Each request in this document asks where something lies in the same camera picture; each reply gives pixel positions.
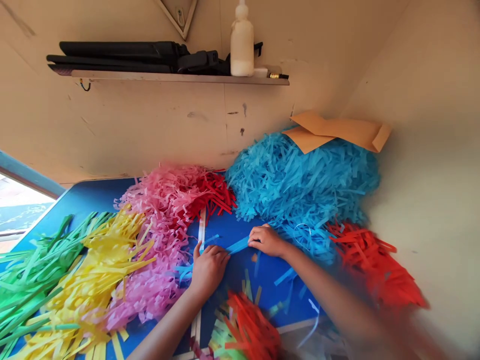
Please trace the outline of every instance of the finger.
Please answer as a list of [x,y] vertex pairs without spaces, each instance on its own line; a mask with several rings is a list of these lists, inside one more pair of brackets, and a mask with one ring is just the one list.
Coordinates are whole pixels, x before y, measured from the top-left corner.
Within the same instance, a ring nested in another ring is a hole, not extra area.
[[255,234],[255,233],[258,233],[258,232],[261,232],[261,231],[262,231],[262,226],[254,226],[251,229],[249,236],[252,236],[252,234]]
[[248,243],[248,246],[249,246],[250,248],[258,249],[258,250],[260,250],[260,251],[262,251],[262,245],[263,245],[263,244],[262,244],[260,241],[250,241],[250,242]]
[[223,272],[225,272],[225,268],[227,267],[227,264],[230,260],[230,255],[227,255],[225,256],[222,260],[221,260],[221,263],[220,263],[220,266],[221,266],[221,270]]
[[250,237],[248,238],[248,243],[251,243],[251,242],[256,241],[256,240],[262,242],[262,239],[261,239],[261,238],[262,238],[262,234],[261,234],[261,233],[259,233],[259,232],[254,232],[254,233],[253,233],[252,235],[250,235]]
[[229,254],[226,251],[221,251],[215,255],[215,260],[218,261],[218,264],[221,264],[222,261],[228,256]]
[[200,247],[202,246],[202,241],[199,240],[196,243],[195,249],[193,250],[193,261],[197,260],[200,257]]
[[225,249],[223,247],[215,245],[214,247],[211,248],[209,254],[214,256],[214,255],[217,255],[218,253],[224,252],[224,251],[225,251]]
[[215,245],[208,245],[206,247],[206,249],[203,251],[204,254],[208,254],[210,252],[210,250],[212,250],[214,248]]

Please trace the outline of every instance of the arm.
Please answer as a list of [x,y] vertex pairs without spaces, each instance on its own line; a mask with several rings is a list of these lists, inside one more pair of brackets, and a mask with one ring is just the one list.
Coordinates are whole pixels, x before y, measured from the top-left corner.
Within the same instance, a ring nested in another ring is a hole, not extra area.
[[170,359],[189,325],[219,286],[230,256],[220,246],[212,245],[200,256],[200,245],[201,242],[198,242],[193,252],[190,287],[127,360]]
[[419,359],[397,342],[375,313],[294,245],[265,224],[250,233],[248,246],[284,259],[362,359]]

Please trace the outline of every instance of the white bottle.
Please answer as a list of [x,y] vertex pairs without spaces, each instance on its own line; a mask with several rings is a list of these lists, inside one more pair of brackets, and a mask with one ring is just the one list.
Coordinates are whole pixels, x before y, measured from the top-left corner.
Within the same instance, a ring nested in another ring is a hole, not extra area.
[[235,9],[236,20],[231,25],[230,73],[232,76],[252,77],[254,75],[254,26],[247,19],[249,8],[245,0]]

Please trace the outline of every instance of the right hand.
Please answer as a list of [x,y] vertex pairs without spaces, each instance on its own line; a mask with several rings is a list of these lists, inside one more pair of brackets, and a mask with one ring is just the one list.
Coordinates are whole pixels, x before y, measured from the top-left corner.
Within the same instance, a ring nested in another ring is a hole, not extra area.
[[255,226],[250,232],[248,246],[272,257],[283,258],[291,246],[269,224]]

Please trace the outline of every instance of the hand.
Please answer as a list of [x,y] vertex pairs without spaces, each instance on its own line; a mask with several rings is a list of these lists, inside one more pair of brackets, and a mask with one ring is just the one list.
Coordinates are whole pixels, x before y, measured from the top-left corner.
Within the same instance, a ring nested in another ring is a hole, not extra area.
[[199,241],[193,251],[193,272],[189,289],[194,291],[196,296],[207,301],[219,287],[230,255],[224,248],[216,245],[208,246],[200,255],[201,245],[202,242]]
[[255,226],[250,232],[248,246],[272,257],[283,258],[291,246],[269,224]]

